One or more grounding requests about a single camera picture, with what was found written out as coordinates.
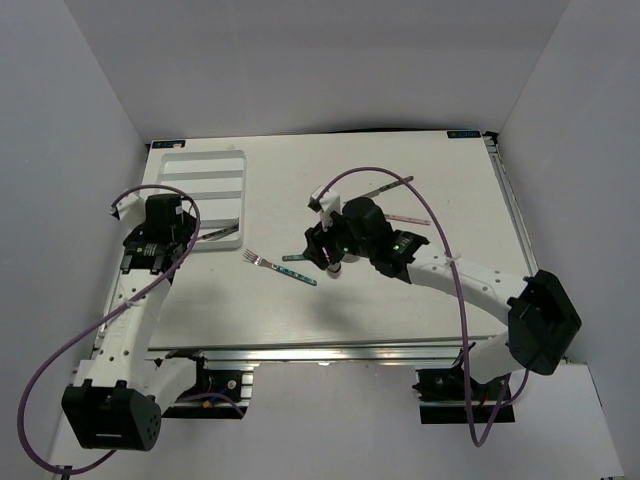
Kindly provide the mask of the pink handled spoon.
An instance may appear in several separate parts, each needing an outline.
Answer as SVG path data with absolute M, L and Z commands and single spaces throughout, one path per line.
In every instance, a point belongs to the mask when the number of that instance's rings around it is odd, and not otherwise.
M 342 265 L 340 263 L 331 264 L 327 268 L 327 274 L 330 276 L 338 276 L 341 272 Z

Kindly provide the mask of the green handled fork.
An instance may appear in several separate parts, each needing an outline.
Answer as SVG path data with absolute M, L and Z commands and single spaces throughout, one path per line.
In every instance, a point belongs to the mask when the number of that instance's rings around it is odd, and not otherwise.
M 306 275 L 303 275 L 301 273 L 298 273 L 294 270 L 291 270 L 290 268 L 272 263 L 268 260 L 266 260 L 265 258 L 263 258 L 262 256 L 252 252 L 251 250 L 246 249 L 243 252 L 243 257 L 246 261 L 258 266 L 258 267 L 263 267 L 263 268 L 267 268 L 271 271 L 274 271 L 276 273 L 279 273 L 281 275 L 284 275 L 288 278 L 291 279 L 295 279 L 297 281 L 300 281 L 304 284 L 310 285 L 310 286 L 317 286 L 318 282 L 311 278 L 308 277 Z

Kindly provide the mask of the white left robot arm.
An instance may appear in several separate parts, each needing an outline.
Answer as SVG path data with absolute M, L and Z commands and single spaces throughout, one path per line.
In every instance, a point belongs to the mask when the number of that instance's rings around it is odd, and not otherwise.
M 177 396 L 199 399 L 211 387 L 211 374 L 190 360 L 146 357 L 172 267 L 187 251 L 196 219 L 177 193 L 121 202 L 116 216 L 131 228 L 115 289 L 124 311 L 109 321 L 82 383 L 66 388 L 62 409 L 85 449 L 148 451 Z

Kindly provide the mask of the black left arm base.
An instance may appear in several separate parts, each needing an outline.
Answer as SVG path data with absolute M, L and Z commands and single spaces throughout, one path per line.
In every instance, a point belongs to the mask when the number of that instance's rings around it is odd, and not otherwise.
M 164 419 L 240 420 L 252 395 L 253 369 L 196 362 L 195 380 L 163 413 Z

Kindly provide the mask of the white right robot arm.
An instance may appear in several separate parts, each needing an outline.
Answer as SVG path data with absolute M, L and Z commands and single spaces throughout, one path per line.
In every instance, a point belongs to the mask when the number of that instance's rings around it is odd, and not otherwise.
M 306 259 L 328 270 L 347 255 L 367 259 L 380 274 L 462 299 L 506 327 L 463 354 L 451 374 L 453 390 L 472 399 L 488 383 L 518 370 L 553 374 L 582 326 L 559 278 L 546 270 L 532 276 L 500 273 L 454 258 L 421 235 L 395 229 L 374 201 L 341 203 L 311 199 L 318 223 L 306 230 Z

